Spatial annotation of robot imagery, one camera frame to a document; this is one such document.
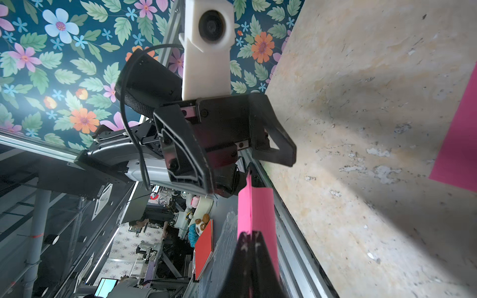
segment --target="pink sticky note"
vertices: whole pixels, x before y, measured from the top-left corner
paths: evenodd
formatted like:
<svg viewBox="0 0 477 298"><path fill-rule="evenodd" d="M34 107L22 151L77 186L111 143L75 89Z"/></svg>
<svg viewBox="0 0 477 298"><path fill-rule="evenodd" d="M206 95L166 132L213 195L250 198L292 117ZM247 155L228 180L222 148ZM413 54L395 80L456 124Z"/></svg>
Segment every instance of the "pink sticky note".
<svg viewBox="0 0 477 298"><path fill-rule="evenodd" d="M237 239L242 232L249 235L252 231L262 232L275 273L280 278L273 189L252 187L251 176L248 175L247 186L238 193L238 199Z"/></svg>
<svg viewBox="0 0 477 298"><path fill-rule="evenodd" d="M429 179L477 192L477 65Z"/></svg>

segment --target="laptop screen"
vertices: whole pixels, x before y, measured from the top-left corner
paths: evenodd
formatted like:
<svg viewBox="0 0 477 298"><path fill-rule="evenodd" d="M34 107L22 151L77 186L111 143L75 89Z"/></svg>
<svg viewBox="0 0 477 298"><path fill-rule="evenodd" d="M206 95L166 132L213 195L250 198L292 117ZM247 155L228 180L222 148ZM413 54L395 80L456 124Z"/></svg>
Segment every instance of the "laptop screen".
<svg viewBox="0 0 477 298"><path fill-rule="evenodd" d="M102 278L94 295L106 298L106 296L108 296L109 292L111 292L111 290L116 286L117 283L117 279Z"/></svg>

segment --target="orange flower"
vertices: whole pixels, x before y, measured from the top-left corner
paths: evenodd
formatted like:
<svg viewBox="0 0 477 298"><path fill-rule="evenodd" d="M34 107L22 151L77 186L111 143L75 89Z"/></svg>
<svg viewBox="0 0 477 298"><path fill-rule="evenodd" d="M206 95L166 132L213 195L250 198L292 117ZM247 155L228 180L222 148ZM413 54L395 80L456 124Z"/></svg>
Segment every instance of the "orange flower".
<svg viewBox="0 0 477 298"><path fill-rule="evenodd" d="M56 107L58 106L56 101L49 96L45 96L45 99L43 100L43 102L45 103L45 106L49 108L50 110L56 109Z"/></svg>
<svg viewBox="0 0 477 298"><path fill-rule="evenodd" d="M85 108L71 112L70 122L74 123L73 128L82 131L83 134L89 134L90 130L94 133L99 125L99 120L95 119L96 114L88 112Z"/></svg>
<svg viewBox="0 0 477 298"><path fill-rule="evenodd" d="M86 91L86 89L80 88L80 89L76 90L76 96L79 99L85 100L86 98L88 98L88 92Z"/></svg>
<svg viewBox="0 0 477 298"><path fill-rule="evenodd" d="M275 43L272 40L272 36L265 32L255 36L256 43L252 45L252 57L257 60L258 63L264 63L270 60L270 56L273 54L271 49L275 48Z"/></svg>
<svg viewBox="0 0 477 298"><path fill-rule="evenodd" d="M142 50L143 47L141 47L140 45L135 46L135 47L133 47L133 52L134 52L135 50L137 50L137 49ZM151 52L149 52L149 53L147 53L147 54L148 54L149 56L153 57L154 59L158 60L158 59L159 59L159 56L154 57L154 53L155 53L154 51L151 51ZM128 53L126 54L126 61L128 61L129 58L130 58L132 55L133 55L133 53L129 53L129 52L128 52Z"/></svg>

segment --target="camera lens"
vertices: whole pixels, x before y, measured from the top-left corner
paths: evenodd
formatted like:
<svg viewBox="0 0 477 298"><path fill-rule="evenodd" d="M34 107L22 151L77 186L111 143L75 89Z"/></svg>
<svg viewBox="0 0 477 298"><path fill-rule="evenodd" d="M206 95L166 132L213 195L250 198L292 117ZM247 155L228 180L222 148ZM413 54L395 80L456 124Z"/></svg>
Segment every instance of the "camera lens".
<svg viewBox="0 0 477 298"><path fill-rule="evenodd" d="M218 41L224 34L224 21L216 10L206 11L199 20L199 33L207 41Z"/></svg>

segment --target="pink plush toy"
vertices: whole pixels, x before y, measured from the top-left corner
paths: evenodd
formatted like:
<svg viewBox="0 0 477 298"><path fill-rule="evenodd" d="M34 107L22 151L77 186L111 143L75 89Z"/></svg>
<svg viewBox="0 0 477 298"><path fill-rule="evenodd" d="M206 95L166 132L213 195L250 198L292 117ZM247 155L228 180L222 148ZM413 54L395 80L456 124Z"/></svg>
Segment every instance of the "pink plush toy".
<svg viewBox="0 0 477 298"><path fill-rule="evenodd" d="M197 208L197 205L199 205L199 201L200 201L200 197L197 195L195 197L192 198L192 207L193 208Z"/></svg>

